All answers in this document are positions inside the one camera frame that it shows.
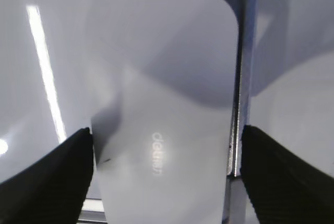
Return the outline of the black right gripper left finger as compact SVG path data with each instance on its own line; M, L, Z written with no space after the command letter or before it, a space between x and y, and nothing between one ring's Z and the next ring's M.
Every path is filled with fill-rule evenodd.
M88 128L1 183L1 223L76 223L93 175Z

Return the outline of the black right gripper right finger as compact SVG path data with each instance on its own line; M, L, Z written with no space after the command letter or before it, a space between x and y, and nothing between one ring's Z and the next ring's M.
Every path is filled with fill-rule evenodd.
M255 126L243 129L241 177L260 223L333 223L333 178Z

